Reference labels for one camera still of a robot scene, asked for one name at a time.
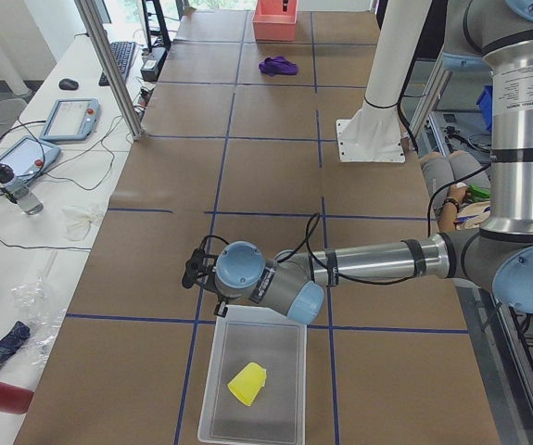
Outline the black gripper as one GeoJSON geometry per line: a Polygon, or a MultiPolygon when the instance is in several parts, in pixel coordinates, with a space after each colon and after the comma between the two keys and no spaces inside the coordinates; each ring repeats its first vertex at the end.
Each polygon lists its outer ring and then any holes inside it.
{"type": "Polygon", "coordinates": [[[217,255],[209,254],[204,248],[195,248],[191,257],[185,262],[182,286],[186,289],[198,285],[205,291],[213,293],[219,299],[214,315],[224,318],[228,312],[228,300],[222,299],[222,293],[216,287],[216,261],[217,255]]]}

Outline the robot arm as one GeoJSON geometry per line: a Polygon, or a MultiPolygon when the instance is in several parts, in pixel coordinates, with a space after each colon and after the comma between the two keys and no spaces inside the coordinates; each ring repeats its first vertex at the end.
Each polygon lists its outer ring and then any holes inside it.
{"type": "Polygon", "coordinates": [[[258,42],[251,15],[191,11],[177,54],[195,70],[188,94],[221,98],[213,138],[183,142],[183,208],[173,213],[173,266],[213,233],[211,250],[245,240],[265,255],[293,248],[313,213],[311,245],[350,247],[425,233],[426,189],[413,153],[400,163],[344,163],[335,125],[368,89],[381,34],[371,13],[298,16],[293,43],[258,42]]]}

